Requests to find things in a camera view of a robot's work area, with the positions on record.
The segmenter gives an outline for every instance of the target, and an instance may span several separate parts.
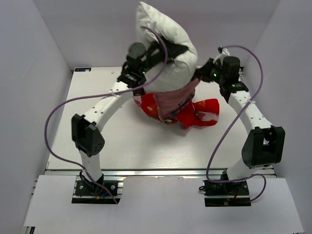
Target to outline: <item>white pillow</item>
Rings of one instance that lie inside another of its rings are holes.
[[[136,35],[137,41],[148,48],[151,42],[157,39],[148,30],[141,29],[141,26],[153,29],[170,42],[189,47],[188,51],[175,58],[174,63],[166,66],[156,81],[144,87],[145,92],[167,92],[183,88],[190,82],[197,64],[197,51],[185,30],[173,19],[144,2],[139,2],[136,10]],[[146,80],[154,78],[162,66],[163,63],[160,63],[147,72]]]

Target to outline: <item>red cloth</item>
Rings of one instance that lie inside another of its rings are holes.
[[[208,99],[193,103],[191,100],[185,103],[176,116],[168,119],[162,119],[159,113],[159,106],[156,101],[156,94],[145,94],[133,97],[136,104],[148,116],[166,124],[180,122],[184,129],[190,126],[213,126],[218,122],[219,102],[217,99]]]

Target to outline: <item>wall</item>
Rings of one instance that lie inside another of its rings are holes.
[[[312,233],[311,43],[312,2],[282,0],[255,48],[265,79],[257,105],[286,131],[283,159],[275,169],[286,178],[308,234]],[[256,90],[259,69],[253,59],[248,60],[244,75]]]
[[[17,234],[48,159],[45,119],[71,74],[32,0],[1,0],[0,31],[0,232]]]
[[[136,41],[138,0],[34,0],[65,60],[75,66],[121,66]],[[188,32],[199,63],[217,47],[254,49],[279,0],[146,0]],[[249,55],[237,50],[245,64]]]

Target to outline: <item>clothing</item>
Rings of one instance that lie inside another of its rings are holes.
[[[174,124],[180,122],[184,129],[190,126],[213,126],[218,122],[219,102],[217,99],[207,99],[193,103],[195,87],[200,79],[194,79],[182,89],[150,93],[134,96],[136,104],[148,116]]]

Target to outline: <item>purple cable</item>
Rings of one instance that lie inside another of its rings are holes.
[[[261,81],[260,81],[260,85],[259,85],[259,88],[257,89],[257,91],[255,92],[255,94],[250,98],[250,101],[253,101],[255,99],[255,97],[258,95],[258,93],[260,92],[261,88],[262,88],[262,84],[263,84],[263,69],[262,69],[262,64],[259,60],[259,58],[249,49],[247,49],[246,47],[244,46],[240,46],[240,45],[229,45],[229,46],[225,46],[225,48],[233,48],[233,47],[237,47],[237,48],[241,48],[241,49],[244,49],[246,51],[248,51],[258,62],[259,64],[259,68],[260,68],[260,73],[261,73]],[[207,180],[211,183],[232,183],[232,182],[241,182],[241,181],[245,181],[246,179],[249,179],[249,178],[252,178],[254,176],[261,176],[263,179],[264,179],[264,186],[263,186],[263,189],[262,191],[260,192],[260,194],[258,196],[256,196],[255,198],[253,198],[251,201],[255,201],[256,199],[258,199],[264,192],[265,188],[266,188],[266,185],[267,185],[267,181],[266,181],[266,178],[261,175],[261,174],[252,174],[250,177],[247,177],[247,178],[241,178],[241,179],[233,179],[233,180],[212,180],[212,179],[209,179],[209,169],[210,169],[210,166],[211,166],[211,163],[213,161],[213,158],[215,157],[215,154],[217,152],[217,150],[219,149],[221,143],[223,142],[223,140],[225,139],[226,135],[229,133],[229,131],[231,130],[231,128],[233,127],[233,125],[236,123],[236,121],[240,118],[240,116],[243,114],[243,112],[247,109],[247,107],[250,105],[251,102],[247,102],[246,105],[241,109],[241,111],[237,114],[237,116],[235,117],[235,119],[232,121],[232,123],[230,124],[230,126],[227,128],[227,130],[225,131],[225,133],[223,134],[223,136],[221,137],[220,141],[218,142],[218,144],[216,145],[211,157],[210,157],[210,160],[208,162],[208,165],[207,165],[207,170],[206,170],[206,177],[207,177]]]
[[[109,192],[109,190],[103,186],[102,184],[99,184],[97,183],[91,176],[90,174],[88,173],[87,169],[80,163],[78,162],[75,162],[75,161],[71,161],[71,160],[68,160],[68,159],[65,159],[65,158],[62,158],[60,156],[58,156],[56,153],[53,152],[53,150],[51,149],[50,145],[49,145],[49,142],[48,142],[48,136],[47,136],[47,131],[48,131],[48,124],[49,124],[49,121],[52,117],[52,115],[54,114],[54,112],[56,110],[58,110],[61,106],[69,103],[69,102],[72,102],[72,101],[77,101],[77,100],[82,100],[82,99],[89,99],[89,98],[106,98],[106,97],[109,97],[111,95],[120,95],[120,94],[124,94],[124,93],[127,93],[127,92],[133,92],[135,90],[138,90],[138,89],[141,89],[149,84],[151,84],[152,82],[154,82],[159,76],[160,74],[165,70],[165,67],[166,67],[166,64],[168,62],[168,50],[167,50],[167,47],[164,43],[164,41],[161,39],[161,37],[152,29],[146,27],[146,26],[142,26],[141,27],[142,29],[147,29],[148,31],[150,31],[151,33],[153,33],[156,38],[158,39],[158,41],[160,42],[160,44],[162,45],[162,47],[164,48],[164,52],[165,52],[165,59],[164,59],[164,65],[162,66],[161,70],[158,72],[158,74],[149,82],[143,84],[143,85],[140,85],[136,88],[133,88],[133,89],[129,89],[129,90],[124,90],[124,91],[118,91],[118,92],[115,92],[115,93],[108,93],[108,94],[99,94],[99,95],[91,95],[91,96],[84,96],[84,97],[76,97],[76,98],[72,98],[72,99],[69,99],[69,100],[66,100],[65,102],[61,103],[60,105],[58,105],[57,107],[55,107],[52,112],[49,114],[46,122],[45,122],[45,126],[44,126],[44,142],[45,142],[45,145],[47,147],[47,149],[49,150],[49,152],[56,158],[58,158],[59,160],[62,160],[64,162],[69,162],[69,163],[73,163],[77,166],[80,166],[87,174],[87,176],[89,177],[89,179],[91,180],[91,182],[93,182],[94,184],[98,185],[99,187],[103,188],[108,194],[109,196],[111,196],[111,198],[114,200],[114,202],[117,204],[117,201],[115,200],[114,196]]]

